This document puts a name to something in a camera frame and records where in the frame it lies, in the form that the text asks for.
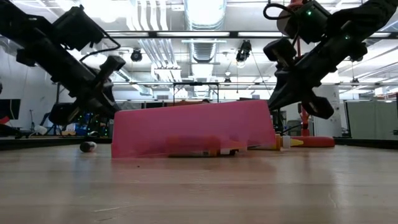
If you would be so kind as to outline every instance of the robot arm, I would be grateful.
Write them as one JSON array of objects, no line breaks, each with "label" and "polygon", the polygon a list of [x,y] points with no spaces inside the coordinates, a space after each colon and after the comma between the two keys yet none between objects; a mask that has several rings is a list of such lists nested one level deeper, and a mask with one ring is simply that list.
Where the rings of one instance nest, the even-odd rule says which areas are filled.
[{"label": "robot arm", "polygon": [[67,51],[81,50],[88,44],[92,47],[107,35],[83,12],[82,6],[71,8],[51,24],[41,16],[24,13],[10,0],[0,0],[0,34],[22,47],[17,53],[18,62],[31,67],[40,65],[51,75],[51,81],[61,83],[71,97],[76,97],[74,103],[55,105],[51,122],[69,124],[83,110],[113,118],[119,110],[109,76],[125,61],[109,56],[96,73]]},{"label": "robot arm", "polygon": [[[295,11],[277,6],[290,13],[276,18],[285,19],[284,34],[295,40],[300,37],[308,44],[318,44],[296,60],[294,46],[287,38],[264,47],[268,59],[279,64],[275,72],[277,84],[268,101],[270,110],[301,101],[311,115],[325,119],[333,115],[328,100],[315,96],[312,88],[320,86],[328,73],[337,71],[336,66],[346,57],[360,60],[368,52],[362,41],[387,24],[397,5],[398,0],[369,0],[362,6],[333,15],[316,1],[304,1]],[[275,19],[266,14],[269,7],[264,9],[264,16]]]}]

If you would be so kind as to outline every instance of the wooden surface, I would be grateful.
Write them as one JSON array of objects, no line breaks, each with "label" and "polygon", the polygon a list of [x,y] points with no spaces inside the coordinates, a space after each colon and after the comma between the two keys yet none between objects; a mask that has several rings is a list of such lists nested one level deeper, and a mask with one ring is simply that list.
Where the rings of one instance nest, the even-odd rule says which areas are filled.
[{"label": "wooden surface", "polygon": [[398,223],[398,152],[112,161],[109,145],[4,151],[0,223]]}]

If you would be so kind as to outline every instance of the pink box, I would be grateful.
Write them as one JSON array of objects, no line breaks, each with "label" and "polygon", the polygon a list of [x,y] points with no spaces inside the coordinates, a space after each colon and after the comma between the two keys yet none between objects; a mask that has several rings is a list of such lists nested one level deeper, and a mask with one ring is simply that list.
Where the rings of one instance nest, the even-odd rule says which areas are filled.
[{"label": "pink box", "polygon": [[240,146],[275,143],[266,101],[119,111],[114,119],[112,158],[162,157],[209,148],[229,149],[237,142]]}]

